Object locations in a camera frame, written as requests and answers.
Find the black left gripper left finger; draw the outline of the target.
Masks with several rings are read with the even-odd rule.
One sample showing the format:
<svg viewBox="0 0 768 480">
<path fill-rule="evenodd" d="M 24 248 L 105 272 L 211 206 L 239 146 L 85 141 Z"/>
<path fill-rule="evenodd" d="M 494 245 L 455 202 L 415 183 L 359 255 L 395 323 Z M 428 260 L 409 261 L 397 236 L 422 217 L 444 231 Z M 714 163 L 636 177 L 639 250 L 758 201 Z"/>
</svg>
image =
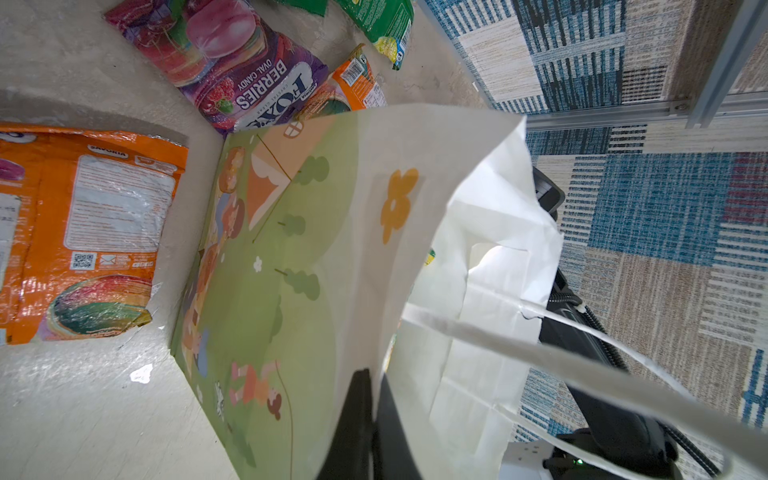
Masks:
<svg viewBox="0 0 768 480">
<path fill-rule="evenodd" d="M 365 480 L 373 439 L 373 396 L 368 369 L 353 373 L 318 480 Z"/>
</svg>

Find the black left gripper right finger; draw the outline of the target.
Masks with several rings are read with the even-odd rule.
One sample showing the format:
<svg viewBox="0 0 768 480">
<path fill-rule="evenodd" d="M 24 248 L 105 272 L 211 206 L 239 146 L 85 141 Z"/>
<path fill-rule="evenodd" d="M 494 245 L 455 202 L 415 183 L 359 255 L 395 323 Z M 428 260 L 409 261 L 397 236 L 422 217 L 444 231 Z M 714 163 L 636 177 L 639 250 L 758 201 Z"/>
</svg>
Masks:
<svg viewBox="0 0 768 480">
<path fill-rule="evenodd" d="M 373 434 L 375 480 L 421 480 L 386 376 L 382 377 Z"/>
</svg>

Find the white paper bag with print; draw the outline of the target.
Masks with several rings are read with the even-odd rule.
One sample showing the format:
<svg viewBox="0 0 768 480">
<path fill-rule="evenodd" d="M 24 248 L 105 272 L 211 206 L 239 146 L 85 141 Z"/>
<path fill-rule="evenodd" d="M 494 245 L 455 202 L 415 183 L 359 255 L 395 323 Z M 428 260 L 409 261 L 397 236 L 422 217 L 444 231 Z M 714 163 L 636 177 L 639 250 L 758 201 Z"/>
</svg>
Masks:
<svg viewBox="0 0 768 480">
<path fill-rule="evenodd" d="M 424 479 L 495 479 L 536 367 L 767 468 L 767 437 L 538 341 L 563 239 L 539 205 L 526 121 L 411 104 L 227 139 L 179 365 L 242 479 L 317 479 L 352 375 L 383 376 Z"/>
</svg>

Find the small orange snack bag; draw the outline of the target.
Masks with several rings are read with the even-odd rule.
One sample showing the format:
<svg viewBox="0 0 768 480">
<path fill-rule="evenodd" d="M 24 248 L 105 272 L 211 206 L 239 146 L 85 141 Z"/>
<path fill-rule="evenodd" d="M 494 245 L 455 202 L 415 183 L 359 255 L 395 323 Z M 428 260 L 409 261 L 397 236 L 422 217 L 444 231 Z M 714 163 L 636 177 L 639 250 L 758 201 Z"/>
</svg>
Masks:
<svg viewBox="0 0 768 480">
<path fill-rule="evenodd" d="M 365 46 L 359 44 L 314 92 L 294 120 L 304 121 L 386 105 L 384 92 L 376 81 Z"/>
</svg>

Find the green snack bag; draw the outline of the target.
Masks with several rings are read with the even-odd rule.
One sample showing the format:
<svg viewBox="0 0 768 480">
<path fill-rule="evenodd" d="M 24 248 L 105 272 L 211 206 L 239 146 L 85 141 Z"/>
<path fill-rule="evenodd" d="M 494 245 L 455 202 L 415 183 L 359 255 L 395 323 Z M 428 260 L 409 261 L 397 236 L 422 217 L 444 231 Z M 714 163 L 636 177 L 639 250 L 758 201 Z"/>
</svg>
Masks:
<svg viewBox="0 0 768 480">
<path fill-rule="evenodd" d="M 399 71 L 408 52 L 414 21 L 409 0 L 337 0 L 377 52 Z"/>
<path fill-rule="evenodd" d="M 327 0 L 277 0 L 277 2 L 320 17 L 325 16 L 328 4 Z"/>
</svg>

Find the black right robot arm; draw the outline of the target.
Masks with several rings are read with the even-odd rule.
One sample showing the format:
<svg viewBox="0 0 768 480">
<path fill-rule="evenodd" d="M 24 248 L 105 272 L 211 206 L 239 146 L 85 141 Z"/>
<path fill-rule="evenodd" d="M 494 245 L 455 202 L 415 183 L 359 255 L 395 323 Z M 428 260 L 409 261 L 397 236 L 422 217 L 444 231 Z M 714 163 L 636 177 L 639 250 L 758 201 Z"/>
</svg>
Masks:
<svg viewBox="0 0 768 480">
<path fill-rule="evenodd" d="M 557 220 L 557 208 L 564 202 L 565 193 L 535 167 L 533 179 L 539 205 Z M 559 268 L 546 309 L 579 325 L 607 333 L 591 309 L 569 287 Z M 613 345 L 575 327 L 556 322 L 551 317 L 542 320 L 539 340 L 629 372 L 622 355 Z M 558 440 L 652 479 L 683 479 L 676 466 L 678 447 L 682 447 L 711 478 L 721 473 L 720 468 L 676 428 L 620 409 L 571 386 L 567 388 L 587 421 L 587 427 L 573 433 L 558 434 Z M 542 466 L 552 479 L 622 479 L 558 447 L 553 449 L 548 459 L 543 460 Z"/>
</svg>

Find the purple berries candy bag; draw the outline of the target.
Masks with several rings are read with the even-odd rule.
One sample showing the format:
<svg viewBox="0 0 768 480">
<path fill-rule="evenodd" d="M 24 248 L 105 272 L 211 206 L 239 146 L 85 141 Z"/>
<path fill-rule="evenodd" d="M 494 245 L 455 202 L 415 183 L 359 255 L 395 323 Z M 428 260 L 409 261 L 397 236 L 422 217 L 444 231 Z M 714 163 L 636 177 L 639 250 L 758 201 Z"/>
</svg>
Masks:
<svg viewBox="0 0 768 480">
<path fill-rule="evenodd" d="M 123 1 L 104 19 L 223 135 L 289 122 L 329 73 L 246 1 Z"/>
</svg>

